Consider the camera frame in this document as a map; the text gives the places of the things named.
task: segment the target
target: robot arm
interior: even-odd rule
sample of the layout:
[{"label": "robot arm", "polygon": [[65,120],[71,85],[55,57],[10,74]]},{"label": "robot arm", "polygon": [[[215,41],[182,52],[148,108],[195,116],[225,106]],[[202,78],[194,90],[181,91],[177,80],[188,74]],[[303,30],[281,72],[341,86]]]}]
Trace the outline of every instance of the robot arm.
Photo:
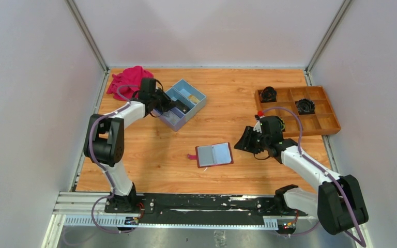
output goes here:
[{"label": "robot arm", "polygon": [[357,223],[363,224],[368,221],[368,212],[355,177],[342,176],[331,171],[302,149],[300,153],[294,140],[283,138],[285,124],[278,116],[257,117],[257,119],[255,127],[246,127],[234,148],[253,154],[268,152],[270,157],[300,174],[318,192],[318,195],[308,193],[296,185],[288,185],[276,190],[275,204],[282,213],[294,209],[301,210],[318,218],[323,228],[333,235],[354,227],[343,196],[327,176],[329,174],[342,186]]},{"label": "robot arm", "polygon": [[119,108],[120,111],[111,112],[108,114],[110,117],[100,120],[92,136],[91,128],[103,115],[93,114],[89,120],[83,152],[94,162],[89,152],[89,141],[91,141],[95,158],[104,167],[103,172],[108,178],[111,191],[114,192],[113,198],[109,199],[109,206],[119,212],[131,211],[135,206],[136,198],[136,189],[122,161],[124,129],[146,117],[153,110],[164,113],[175,107],[169,96],[156,86],[157,83],[160,82],[156,79],[142,79],[141,88],[136,92],[139,93],[138,96]]}]

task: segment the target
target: white wall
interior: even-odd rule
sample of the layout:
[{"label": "white wall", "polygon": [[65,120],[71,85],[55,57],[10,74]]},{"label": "white wall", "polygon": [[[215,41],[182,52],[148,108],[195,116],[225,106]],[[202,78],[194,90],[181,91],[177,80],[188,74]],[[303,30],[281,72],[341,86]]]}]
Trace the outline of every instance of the white wall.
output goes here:
[{"label": "white wall", "polygon": [[0,247],[40,247],[101,79],[65,1],[0,1]]},{"label": "white wall", "polygon": [[342,0],[76,0],[109,66],[304,67]]},{"label": "white wall", "polygon": [[397,1],[355,1],[313,77],[342,126],[333,153],[360,182],[374,247],[397,247]]}]

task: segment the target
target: wooden tray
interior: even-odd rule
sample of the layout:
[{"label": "wooden tray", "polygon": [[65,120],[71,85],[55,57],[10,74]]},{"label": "wooden tray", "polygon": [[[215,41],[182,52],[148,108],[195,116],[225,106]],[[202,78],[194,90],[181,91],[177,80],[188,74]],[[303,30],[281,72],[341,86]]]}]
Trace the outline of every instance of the wooden tray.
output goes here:
[{"label": "wooden tray", "polygon": [[[330,135],[340,131],[340,124],[337,121],[334,110],[323,87],[305,86],[275,88],[277,92],[276,102],[262,102],[261,92],[259,89],[255,92],[255,101],[258,111],[265,110],[269,107],[285,107],[298,115],[303,128],[302,135]],[[299,115],[296,109],[296,101],[300,99],[310,99],[316,105],[315,114]],[[285,122],[284,137],[299,136],[299,127],[295,118],[284,110],[270,110],[265,116],[276,115],[281,117]]]}]

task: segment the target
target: blue box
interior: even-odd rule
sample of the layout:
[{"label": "blue box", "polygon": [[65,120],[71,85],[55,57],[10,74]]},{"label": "blue box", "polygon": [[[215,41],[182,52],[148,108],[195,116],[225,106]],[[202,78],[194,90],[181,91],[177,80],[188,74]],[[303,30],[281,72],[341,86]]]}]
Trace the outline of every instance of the blue box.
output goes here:
[{"label": "blue box", "polygon": [[159,119],[170,127],[174,132],[179,131],[199,110],[206,104],[206,96],[190,85],[184,79],[173,85],[166,94],[173,100],[180,100],[191,110],[184,114],[178,108],[173,108],[163,113]]}]

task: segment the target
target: pink cloth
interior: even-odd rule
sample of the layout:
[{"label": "pink cloth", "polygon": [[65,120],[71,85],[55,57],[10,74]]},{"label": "pink cloth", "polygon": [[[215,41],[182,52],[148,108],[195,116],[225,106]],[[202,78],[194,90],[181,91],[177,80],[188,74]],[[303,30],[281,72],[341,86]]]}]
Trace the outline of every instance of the pink cloth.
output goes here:
[{"label": "pink cloth", "polygon": [[117,89],[121,85],[133,85],[133,86],[124,86],[119,89],[119,92],[131,99],[133,93],[141,87],[141,79],[142,78],[153,78],[153,74],[149,71],[144,70],[142,66],[135,66],[133,68],[127,68],[122,73],[118,75],[112,75],[113,80],[107,89],[107,94],[113,93],[113,98],[119,101],[125,101],[120,95],[116,93]]}]

